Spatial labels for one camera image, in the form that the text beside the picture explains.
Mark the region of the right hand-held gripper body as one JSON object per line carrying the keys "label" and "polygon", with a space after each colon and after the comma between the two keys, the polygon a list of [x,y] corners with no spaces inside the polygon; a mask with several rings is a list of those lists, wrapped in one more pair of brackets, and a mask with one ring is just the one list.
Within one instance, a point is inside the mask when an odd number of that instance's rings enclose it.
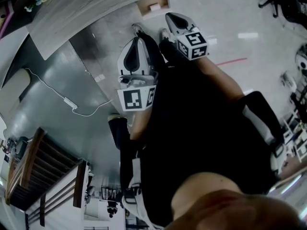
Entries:
{"label": "right hand-held gripper body", "polygon": [[208,43],[198,27],[192,27],[177,37],[177,49],[189,61],[208,55]]}

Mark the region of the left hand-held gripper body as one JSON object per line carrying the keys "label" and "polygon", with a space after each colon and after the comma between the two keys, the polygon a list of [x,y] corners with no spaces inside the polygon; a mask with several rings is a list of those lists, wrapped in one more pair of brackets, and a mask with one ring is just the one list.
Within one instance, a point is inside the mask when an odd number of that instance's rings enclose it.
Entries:
{"label": "left hand-held gripper body", "polygon": [[152,75],[122,75],[117,90],[123,111],[144,111],[152,106],[156,80]]}

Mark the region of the person's left forearm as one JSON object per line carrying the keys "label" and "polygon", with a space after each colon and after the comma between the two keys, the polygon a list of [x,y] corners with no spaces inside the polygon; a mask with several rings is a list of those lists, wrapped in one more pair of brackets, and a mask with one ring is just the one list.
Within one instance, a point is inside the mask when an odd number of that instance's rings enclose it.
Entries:
{"label": "person's left forearm", "polygon": [[144,111],[137,111],[133,120],[132,127],[130,129],[130,139],[139,140],[142,138],[144,132],[147,129],[152,114],[152,108],[148,108]]}

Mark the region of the person's right forearm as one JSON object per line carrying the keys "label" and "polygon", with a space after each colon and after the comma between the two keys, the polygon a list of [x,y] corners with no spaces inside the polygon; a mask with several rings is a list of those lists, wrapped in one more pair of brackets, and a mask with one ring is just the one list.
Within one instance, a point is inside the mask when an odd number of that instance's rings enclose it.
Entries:
{"label": "person's right forearm", "polygon": [[234,102],[245,96],[238,83],[207,57],[199,58],[193,62],[229,101]]}

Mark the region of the person's left shoe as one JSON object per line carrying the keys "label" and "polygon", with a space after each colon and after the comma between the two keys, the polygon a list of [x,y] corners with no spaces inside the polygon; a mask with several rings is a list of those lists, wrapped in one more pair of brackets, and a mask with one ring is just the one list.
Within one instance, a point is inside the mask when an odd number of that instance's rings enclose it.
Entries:
{"label": "person's left shoe", "polygon": [[139,33],[143,33],[143,28],[140,24],[138,23],[134,23],[132,26],[131,26],[132,30],[133,30],[133,33],[135,34],[135,36],[138,36]]}

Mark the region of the red floor tape strip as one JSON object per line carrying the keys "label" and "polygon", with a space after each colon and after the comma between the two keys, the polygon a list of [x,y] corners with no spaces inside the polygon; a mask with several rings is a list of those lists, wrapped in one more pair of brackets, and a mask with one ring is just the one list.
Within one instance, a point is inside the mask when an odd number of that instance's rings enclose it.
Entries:
{"label": "red floor tape strip", "polygon": [[227,64],[232,64],[232,63],[236,63],[236,62],[240,62],[240,61],[245,61],[248,58],[237,58],[237,59],[233,59],[233,60],[229,60],[229,61],[225,61],[225,62],[221,62],[216,64],[217,66],[222,66],[222,65],[227,65]]}

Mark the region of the grey wooden desk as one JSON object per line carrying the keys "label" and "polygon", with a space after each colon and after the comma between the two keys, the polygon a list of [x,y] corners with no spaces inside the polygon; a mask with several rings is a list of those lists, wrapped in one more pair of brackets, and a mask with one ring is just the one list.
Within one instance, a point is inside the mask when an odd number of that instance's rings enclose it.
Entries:
{"label": "grey wooden desk", "polygon": [[48,0],[27,30],[38,52],[47,60],[85,27],[139,0]]}

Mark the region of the person's black clothing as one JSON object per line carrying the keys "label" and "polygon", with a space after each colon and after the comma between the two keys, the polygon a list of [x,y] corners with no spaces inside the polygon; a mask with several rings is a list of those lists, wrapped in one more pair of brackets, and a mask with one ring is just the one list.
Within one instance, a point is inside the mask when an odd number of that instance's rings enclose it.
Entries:
{"label": "person's black clothing", "polygon": [[156,48],[167,63],[159,69],[140,155],[142,194],[151,223],[165,227],[172,221],[172,198],[196,173],[223,175],[245,194],[267,194],[277,181],[272,150],[243,114],[248,107],[280,138],[280,124],[263,95],[252,92],[229,102],[173,43],[163,40]]}

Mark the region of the small white floor object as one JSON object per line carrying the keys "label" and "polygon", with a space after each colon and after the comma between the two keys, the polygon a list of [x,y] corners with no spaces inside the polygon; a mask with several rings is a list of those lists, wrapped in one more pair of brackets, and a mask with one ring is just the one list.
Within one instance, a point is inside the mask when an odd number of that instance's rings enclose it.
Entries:
{"label": "small white floor object", "polygon": [[297,84],[293,76],[288,71],[285,71],[281,75],[281,80],[282,80],[283,85],[287,87],[291,92],[296,92]]}

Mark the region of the white round machine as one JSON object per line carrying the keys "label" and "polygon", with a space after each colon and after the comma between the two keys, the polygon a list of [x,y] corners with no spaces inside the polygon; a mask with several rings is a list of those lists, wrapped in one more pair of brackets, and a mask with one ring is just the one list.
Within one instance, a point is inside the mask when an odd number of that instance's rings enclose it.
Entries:
{"label": "white round machine", "polygon": [[302,44],[295,55],[295,63],[303,76],[307,77],[307,43]]}

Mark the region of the white curved table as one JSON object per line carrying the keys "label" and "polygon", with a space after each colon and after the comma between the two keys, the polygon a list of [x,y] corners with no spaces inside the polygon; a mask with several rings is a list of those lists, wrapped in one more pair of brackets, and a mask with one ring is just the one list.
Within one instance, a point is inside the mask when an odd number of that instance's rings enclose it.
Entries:
{"label": "white curved table", "polygon": [[0,40],[0,88],[2,87],[9,67],[21,47],[22,43],[28,36],[29,32],[24,26]]}

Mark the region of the brown wooden chair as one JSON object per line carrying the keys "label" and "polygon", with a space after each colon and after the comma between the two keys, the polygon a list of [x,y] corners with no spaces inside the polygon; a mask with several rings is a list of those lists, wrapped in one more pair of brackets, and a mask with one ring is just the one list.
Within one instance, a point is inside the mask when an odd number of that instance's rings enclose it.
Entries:
{"label": "brown wooden chair", "polygon": [[38,128],[13,150],[5,202],[24,212],[26,230],[82,229],[87,175],[87,161]]}

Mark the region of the pink book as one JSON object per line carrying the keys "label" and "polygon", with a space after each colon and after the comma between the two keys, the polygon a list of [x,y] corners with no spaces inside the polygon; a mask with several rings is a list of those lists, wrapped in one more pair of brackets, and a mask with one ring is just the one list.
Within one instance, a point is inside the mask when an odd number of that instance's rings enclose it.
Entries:
{"label": "pink book", "polygon": [[2,39],[13,14],[14,10],[11,0],[0,3],[0,40]]}

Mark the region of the white metal rack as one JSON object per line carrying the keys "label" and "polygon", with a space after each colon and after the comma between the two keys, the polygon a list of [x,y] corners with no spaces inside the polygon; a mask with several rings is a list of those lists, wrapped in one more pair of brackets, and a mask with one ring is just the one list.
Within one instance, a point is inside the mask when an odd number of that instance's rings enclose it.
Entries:
{"label": "white metal rack", "polygon": [[294,110],[283,118],[283,127],[286,148],[301,163],[307,157],[307,124],[302,122],[298,111]]}

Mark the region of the person's chin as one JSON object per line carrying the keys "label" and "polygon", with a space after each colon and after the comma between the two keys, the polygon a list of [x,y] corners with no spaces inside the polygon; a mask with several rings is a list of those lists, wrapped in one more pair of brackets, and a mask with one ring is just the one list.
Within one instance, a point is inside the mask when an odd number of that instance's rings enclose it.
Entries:
{"label": "person's chin", "polygon": [[307,230],[307,224],[281,200],[219,190],[174,216],[165,230]]}

